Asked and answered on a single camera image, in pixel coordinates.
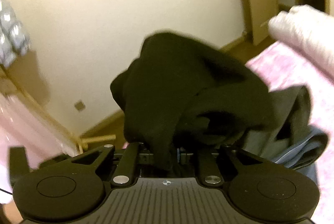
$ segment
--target pink fabric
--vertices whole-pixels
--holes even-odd
[[[0,188],[11,191],[8,181],[8,149],[26,148],[29,166],[37,168],[43,160],[61,153],[77,155],[76,145],[63,133],[49,125],[38,114],[28,110],[16,97],[0,94]],[[0,203],[11,196],[0,192]]]
[[[330,143],[317,160],[321,198],[312,220],[334,223],[334,83],[303,55],[276,42],[246,64],[268,85],[269,90],[306,85],[311,93],[310,124],[330,135]]]
[[[125,142],[122,148],[127,148],[128,145],[129,145],[129,143],[128,143],[128,142]]]

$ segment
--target gray cloth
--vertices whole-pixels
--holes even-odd
[[[250,130],[243,149],[297,170],[317,183],[314,162],[325,150],[328,136],[308,125],[311,102],[306,86],[270,93],[277,126],[273,131]]]
[[[318,184],[315,161],[325,150],[328,140],[328,135],[322,130],[309,126],[307,137],[269,160],[294,169]]]

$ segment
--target silver rivet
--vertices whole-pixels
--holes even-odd
[[[220,181],[221,181],[221,179],[218,176],[215,176],[215,175],[206,176],[204,180],[207,183],[212,184],[212,185],[220,183]]]
[[[119,175],[116,176],[113,181],[117,184],[125,184],[129,181],[130,179],[127,176]]]

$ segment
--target black fabric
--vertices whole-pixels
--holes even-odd
[[[249,128],[277,127],[268,88],[252,71],[174,33],[146,38],[110,88],[125,113],[125,139],[145,143],[165,170],[177,162],[175,147],[232,144]]]
[[[269,93],[276,127],[269,131],[250,129],[243,136],[242,148],[271,159],[309,135],[311,101],[306,86],[292,86]]]

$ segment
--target cable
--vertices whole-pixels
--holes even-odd
[[[13,195],[13,193],[10,193],[10,192],[8,192],[8,191],[6,191],[6,190],[3,190],[3,189],[1,189],[1,188],[0,188],[0,191],[5,192],[5,193],[7,193],[7,194],[9,194],[9,195]]]

